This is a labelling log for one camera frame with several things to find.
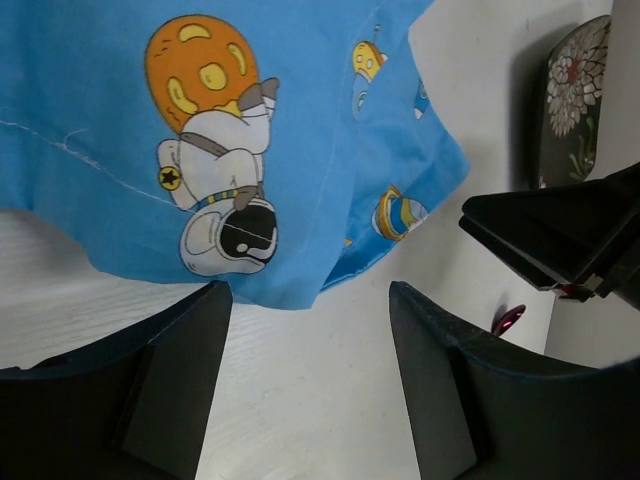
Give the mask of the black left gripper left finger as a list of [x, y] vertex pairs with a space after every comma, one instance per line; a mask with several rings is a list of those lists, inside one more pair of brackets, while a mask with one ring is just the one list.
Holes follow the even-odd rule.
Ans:
[[192, 479], [233, 298], [210, 283], [100, 340], [1, 373], [5, 479]]

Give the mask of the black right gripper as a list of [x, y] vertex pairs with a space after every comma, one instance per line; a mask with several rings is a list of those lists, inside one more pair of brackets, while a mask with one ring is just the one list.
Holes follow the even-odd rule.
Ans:
[[571, 186], [472, 197], [459, 226], [538, 291], [639, 302], [638, 164]]

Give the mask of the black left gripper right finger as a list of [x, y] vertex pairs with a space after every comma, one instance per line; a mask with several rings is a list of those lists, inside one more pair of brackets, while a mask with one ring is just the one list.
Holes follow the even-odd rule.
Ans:
[[589, 368], [526, 350], [404, 282], [389, 313], [424, 479], [635, 479], [639, 362]]

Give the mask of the blue space print cloth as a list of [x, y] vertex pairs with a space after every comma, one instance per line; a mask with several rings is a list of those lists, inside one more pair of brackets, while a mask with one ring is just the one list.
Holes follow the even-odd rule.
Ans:
[[5, 1], [1, 205], [93, 266], [309, 308], [469, 165], [417, 70], [424, 1]]

